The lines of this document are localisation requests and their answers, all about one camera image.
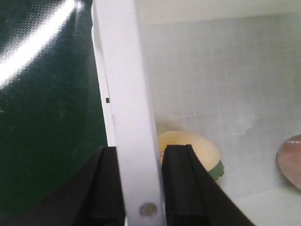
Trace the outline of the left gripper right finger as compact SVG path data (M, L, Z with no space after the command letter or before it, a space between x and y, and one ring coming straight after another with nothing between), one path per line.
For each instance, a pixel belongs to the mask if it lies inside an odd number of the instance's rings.
M217 185L190 145L168 145L162 162L169 226L252 226Z

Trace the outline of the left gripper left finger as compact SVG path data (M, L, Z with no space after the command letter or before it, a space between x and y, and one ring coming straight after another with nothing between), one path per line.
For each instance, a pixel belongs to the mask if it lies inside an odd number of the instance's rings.
M125 207L115 147L99 147L71 179L2 226L123 226Z

